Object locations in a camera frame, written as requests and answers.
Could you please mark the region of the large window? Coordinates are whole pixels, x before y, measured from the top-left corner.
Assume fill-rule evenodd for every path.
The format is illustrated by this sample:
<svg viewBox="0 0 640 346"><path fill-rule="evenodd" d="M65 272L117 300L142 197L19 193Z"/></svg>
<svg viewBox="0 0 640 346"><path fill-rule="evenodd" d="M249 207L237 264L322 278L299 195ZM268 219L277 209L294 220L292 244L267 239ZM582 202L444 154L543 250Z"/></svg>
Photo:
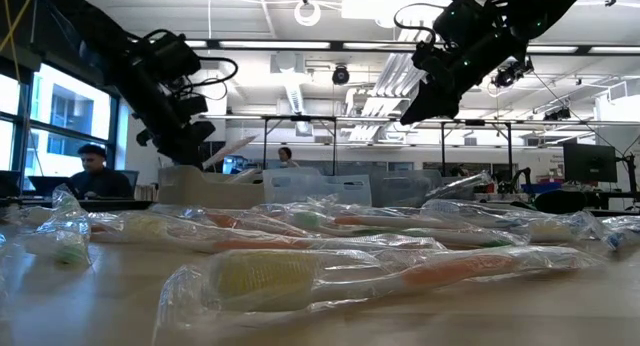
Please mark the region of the large window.
<svg viewBox="0 0 640 346"><path fill-rule="evenodd" d="M0 71L0 171L20 176L28 192L32 176L70 177L83 170L78 149L115 147L113 95L52 66Z"/></svg>

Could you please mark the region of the black chair back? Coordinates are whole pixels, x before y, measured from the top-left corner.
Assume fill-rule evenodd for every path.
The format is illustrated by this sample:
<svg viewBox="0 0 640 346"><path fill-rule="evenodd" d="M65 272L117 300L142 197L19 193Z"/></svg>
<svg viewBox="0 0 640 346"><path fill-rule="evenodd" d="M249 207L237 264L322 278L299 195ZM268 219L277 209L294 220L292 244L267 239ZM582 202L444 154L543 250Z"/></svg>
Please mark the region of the black chair back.
<svg viewBox="0 0 640 346"><path fill-rule="evenodd" d="M550 214L570 214L582 211L587 205L582 192L553 190L537 196L534 206L538 211Z"/></svg>

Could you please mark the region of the black laptop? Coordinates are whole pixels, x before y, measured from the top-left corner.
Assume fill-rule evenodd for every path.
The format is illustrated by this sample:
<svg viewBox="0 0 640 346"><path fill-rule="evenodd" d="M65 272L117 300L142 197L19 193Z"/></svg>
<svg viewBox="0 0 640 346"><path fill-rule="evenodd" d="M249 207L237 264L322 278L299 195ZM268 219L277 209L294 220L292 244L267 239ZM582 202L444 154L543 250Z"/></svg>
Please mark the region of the black laptop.
<svg viewBox="0 0 640 346"><path fill-rule="evenodd" d="M30 183L34 187L35 195L41 197L51 197L54 190L63 185L72 194L75 193L71 179L60 176L29 176Z"/></svg>

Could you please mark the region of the grey translucent plastic bin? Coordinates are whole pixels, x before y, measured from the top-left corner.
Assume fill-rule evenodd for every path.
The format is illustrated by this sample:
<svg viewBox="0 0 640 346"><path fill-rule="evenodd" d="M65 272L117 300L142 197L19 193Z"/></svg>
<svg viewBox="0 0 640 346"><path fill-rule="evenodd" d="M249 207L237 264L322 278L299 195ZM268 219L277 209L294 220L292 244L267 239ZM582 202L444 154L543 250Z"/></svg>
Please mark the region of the grey translucent plastic bin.
<svg viewBox="0 0 640 346"><path fill-rule="evenodd" d="M424 196L460 177L443 177L438 170L374 171L370 175L374 207L421 207Z"/></svg>

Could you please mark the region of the white plastic bin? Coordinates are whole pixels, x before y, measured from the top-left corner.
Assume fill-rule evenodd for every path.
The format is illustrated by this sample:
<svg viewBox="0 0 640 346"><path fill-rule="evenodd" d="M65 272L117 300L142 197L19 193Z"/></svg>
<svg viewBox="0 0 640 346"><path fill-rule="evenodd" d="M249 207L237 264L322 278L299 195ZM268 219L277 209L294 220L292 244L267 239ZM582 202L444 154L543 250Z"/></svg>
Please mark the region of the white plastic bin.
<svg viewBox="0 0 640 346"><path fill-rule="evenodd" d="M262 184L231 183L230 178L193 166L162 168L158 170L157 202L214 209L249 209L265 202Z"/></svg>

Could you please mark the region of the dark desk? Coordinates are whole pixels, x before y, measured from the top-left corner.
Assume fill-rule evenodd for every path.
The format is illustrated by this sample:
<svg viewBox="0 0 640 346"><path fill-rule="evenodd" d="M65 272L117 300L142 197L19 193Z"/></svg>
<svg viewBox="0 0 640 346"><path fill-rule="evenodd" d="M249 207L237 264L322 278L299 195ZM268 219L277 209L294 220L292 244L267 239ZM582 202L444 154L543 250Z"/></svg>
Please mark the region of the dark desk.
<svg viewBox="0 0 640 346"><path fill-rule="evenodd" d="M80 200L80 206L88 212L110 212L126 210L145 210L153 205L152 201L140 200ZM46 199L7 199L0 198L0 208L18 205L20 207L42 206L52 208L52 202Z"/></svg>

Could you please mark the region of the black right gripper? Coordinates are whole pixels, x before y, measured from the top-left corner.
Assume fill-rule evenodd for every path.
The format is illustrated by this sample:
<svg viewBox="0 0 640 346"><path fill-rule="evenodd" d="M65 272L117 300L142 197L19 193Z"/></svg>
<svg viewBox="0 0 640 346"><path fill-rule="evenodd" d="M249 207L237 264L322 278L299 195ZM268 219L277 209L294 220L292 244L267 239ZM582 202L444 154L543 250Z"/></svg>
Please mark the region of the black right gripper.
<svg viewBox="0 0 640 346"><path fill-rule="evenodd" d="M427 73L427 81L419 84L416 97L401 116L401 124L454 119L464 93L509 57L524 58L527 47L527 41L504 30L489 31L469 45L449 50L420 42L412 61Z"/></svg>

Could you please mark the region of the long ceiling light strip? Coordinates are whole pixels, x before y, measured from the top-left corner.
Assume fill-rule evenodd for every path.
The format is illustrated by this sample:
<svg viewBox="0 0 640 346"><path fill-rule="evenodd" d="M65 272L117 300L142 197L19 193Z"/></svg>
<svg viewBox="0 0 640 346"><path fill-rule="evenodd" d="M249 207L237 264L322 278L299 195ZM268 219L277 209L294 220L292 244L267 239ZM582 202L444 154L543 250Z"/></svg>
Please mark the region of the long ceiling light strip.
<svg viewBox="0 0 640 346"><path fill-rule="evenodd" d="M188 39L186 44L195 50L229 51L326 51L326 52L370 52L413 53L416 42L399 41L294 41L279 39ZM575 56L633 56L640 57L640 45L553 45L531 44L527 48L531 55L575 55Z"/></svg>

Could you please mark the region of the seated person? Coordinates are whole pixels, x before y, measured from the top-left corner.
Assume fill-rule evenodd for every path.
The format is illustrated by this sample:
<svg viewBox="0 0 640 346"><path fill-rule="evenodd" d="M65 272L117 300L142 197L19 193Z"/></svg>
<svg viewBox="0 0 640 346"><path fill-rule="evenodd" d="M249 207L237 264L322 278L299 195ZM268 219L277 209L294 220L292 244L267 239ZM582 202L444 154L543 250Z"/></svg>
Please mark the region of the seated person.
<svg viewBox="0 0 640 346"><path fill-rule="evenodd" d="M126 198L134 196L128 178L105 165L104 148L85 144L78 151L83 170L70 177L81 198Z"/></svg>

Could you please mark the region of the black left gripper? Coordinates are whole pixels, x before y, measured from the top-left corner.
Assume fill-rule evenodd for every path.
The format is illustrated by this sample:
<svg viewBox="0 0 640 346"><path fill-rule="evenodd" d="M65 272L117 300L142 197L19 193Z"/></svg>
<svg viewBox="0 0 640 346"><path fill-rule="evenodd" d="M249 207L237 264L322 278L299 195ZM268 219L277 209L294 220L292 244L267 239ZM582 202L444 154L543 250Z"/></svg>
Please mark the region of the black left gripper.
<svg viewBox="0 0 640 346"><path fill-rule="evenodd" d="M178 165L202 166L199 148L216 131L210 121L192 121L207 109L204 96L166 93L141 68L119 74L119 91L151 133L159 154Z"/></svg>

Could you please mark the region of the black monitor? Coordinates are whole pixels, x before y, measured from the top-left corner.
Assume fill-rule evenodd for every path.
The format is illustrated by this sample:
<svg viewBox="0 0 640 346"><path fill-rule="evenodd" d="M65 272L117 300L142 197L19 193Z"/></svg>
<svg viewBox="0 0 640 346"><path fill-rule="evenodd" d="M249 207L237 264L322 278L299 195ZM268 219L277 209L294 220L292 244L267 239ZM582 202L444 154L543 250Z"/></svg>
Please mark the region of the black monitor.
<svg viewBox="0 0 640 346"><path fill-rule="evenodd" d="M611 146L565 143L563 161L566 181L617 181L616 154Z"/></svg>

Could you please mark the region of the clear plastic bin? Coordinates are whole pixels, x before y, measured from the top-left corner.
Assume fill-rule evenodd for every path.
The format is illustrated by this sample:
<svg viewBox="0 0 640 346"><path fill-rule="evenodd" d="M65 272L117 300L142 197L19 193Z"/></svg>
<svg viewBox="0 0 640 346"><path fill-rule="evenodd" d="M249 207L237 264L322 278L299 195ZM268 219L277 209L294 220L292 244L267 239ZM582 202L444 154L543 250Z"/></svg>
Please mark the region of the clear plastic bin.
<svg viewBox="0 0 640 346"><path fill-rule="evenodd" d="M265 170L262 178L268 203L333 197L337 203L372 205L368 175L324 176L315 168L297 167Z"/></svg>

